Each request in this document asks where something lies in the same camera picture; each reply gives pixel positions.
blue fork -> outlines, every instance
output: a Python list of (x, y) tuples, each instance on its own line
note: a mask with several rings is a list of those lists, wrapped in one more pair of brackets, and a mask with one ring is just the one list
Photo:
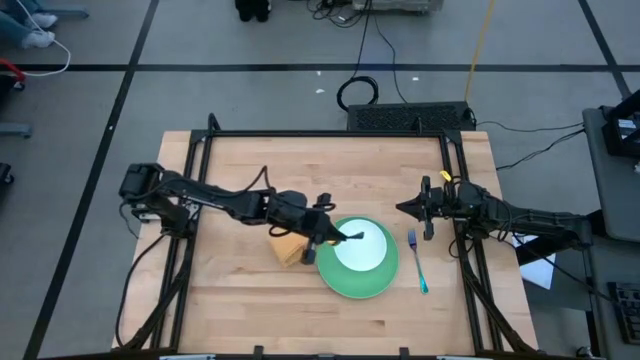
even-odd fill
[(422, 267), (420, 266), (420, 259), (418, 258), (418, 244), (416, 242), (415, 230), (409, 230), (409, 247), (413, 250), (413, 256), (416, 259), (416, 267), (418, 268), (418, 276), (420, 277), (420, 291), (423, 294), (428, 294), (429, 287), (427, 286), (427, 282), (424, 280), (424, 275), (422, 275)]

white sneaker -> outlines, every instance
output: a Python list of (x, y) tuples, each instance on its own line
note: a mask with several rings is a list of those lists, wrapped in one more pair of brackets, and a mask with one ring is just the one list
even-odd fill
[(25, 20), (25, 25), (34, 30), (37, 29), (38, 26), (43, 29), (48, 29), (58, 21), (57, 16), (47, 13), (35, 13), (31, 14), (31, 17), (33, 18), (35, 24), (31, 21), (31, 19), (27, 18), (27, 20)]
[(53, 44), (56, 34), (51, 31), (32, 31), (27, 37), (22, 40), (22, 48), (28, 49), (32, 47), (45, 48)]

yellow sponge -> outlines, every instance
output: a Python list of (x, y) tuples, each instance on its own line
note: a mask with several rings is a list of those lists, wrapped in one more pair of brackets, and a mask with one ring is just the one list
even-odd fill
[(278, 261), (280, 261), (284, 267), (291, 266), (300, 261), (307, 242), (307, 238), (293, 233), (287, 236), (269, 239), (269, 243), (278, 257)]

wooden table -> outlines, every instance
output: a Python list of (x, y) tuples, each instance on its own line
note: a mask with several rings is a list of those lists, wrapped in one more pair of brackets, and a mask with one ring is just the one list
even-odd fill
[[(165, 133), (158, 162), (182, 171), (188, 139), (189, 132)], [(487, 134), (463, 133), (463, 140), (471, 180), (501, 196)], [(214, 139), (212, 151), (207, 183), (241, 189), (268, 165), (278, 191), (295, 189), (311, 201), (321, 192), (332, 194), (337, 204), (330, 213), (333, 219), (364, 215), (383, 223), (398, 243), (400, 267), (383, 294), (347, 299), (327, 287), (315, 266), (282, 268), (269, 246), (266, 226), (243, 226), (206, 208), (180, 352), (246, 354), (263, 345), (269, 354), (390, 355), (405, 346), (412, 355), (473, 354), (460, 267), (447, 251), (454, 238), (451, 221), (434, 220), (434, 239), (419, 243), (430, 288), (422, 295), (406, 237), (412, 228), (420, 234), (423, 225), (395, 209), (396, 203), (416, 196), (423, 175), (431, 176), (432, 186), (444, 183), (438, 174), (442, 158), (436, 139), (223, 137)], [(157, 222), (142, 226), (136, 256), (158, 232)], [(151, 251), (131, 279), (121, 327), (125, 341), (158, 300), (168, 244), (165, 240)], [(507, 244), (487, 240), (485, 254), (497, 306), (536, 347), (515, 252)], [(484, 347), (490, 349), (479, 302), (478, 313)], [(172, 316), (169, 311), (163, 344), (168, 343)]]

yellow cable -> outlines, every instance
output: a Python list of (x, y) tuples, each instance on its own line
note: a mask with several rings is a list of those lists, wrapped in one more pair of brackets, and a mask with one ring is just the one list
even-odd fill
[(491, 15), (493, 14), (493, 6), (495, 4), (496, 0), (491, 0), (489, 2), (489, 9), (487, 10), (487, 15), (484, 18), (484, 24), (482, 24), (482, 30), (480, 31), (480, 38), (478, 39), (478, 44), (476, 45), (476, 51), (473, 54), (473, 61), (471, 61), (471, 70), (469, 70), (469, 76), (467, 77), (467, 87), (464, 91), (464, 101), (466, 102), (469, 102), (469, 93), (471, 92), (471, 81), (473, 80), (473, 72), (476, 70), (476, 64), (478, 63), (478, 58), (480, 57), (480, 51), (482, 50), (482, 46), (484, 45), (484, 34), (489, 28)]

